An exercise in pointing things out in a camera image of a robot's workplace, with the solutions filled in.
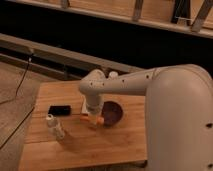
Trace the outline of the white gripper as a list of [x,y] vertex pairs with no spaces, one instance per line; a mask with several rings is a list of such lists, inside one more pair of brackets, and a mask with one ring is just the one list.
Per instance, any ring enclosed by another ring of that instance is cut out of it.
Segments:
[[[93,114],[97,115],[101,112],[103,108],[103,99],[101,95],[86,95],[86,100],[83,101],[81,113],[82,114]],[[95,118],[96,125],[103,125],[104,118],[101,115],[97,115]]]

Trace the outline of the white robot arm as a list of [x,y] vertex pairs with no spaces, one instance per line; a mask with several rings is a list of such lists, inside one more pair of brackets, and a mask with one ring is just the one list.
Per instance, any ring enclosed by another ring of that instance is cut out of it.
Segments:
[[103,94],[145,98],[149,171],[213,171],[213,77],[204,68],[166,66],[114,78],[95,69],[79,91],[93,115]]

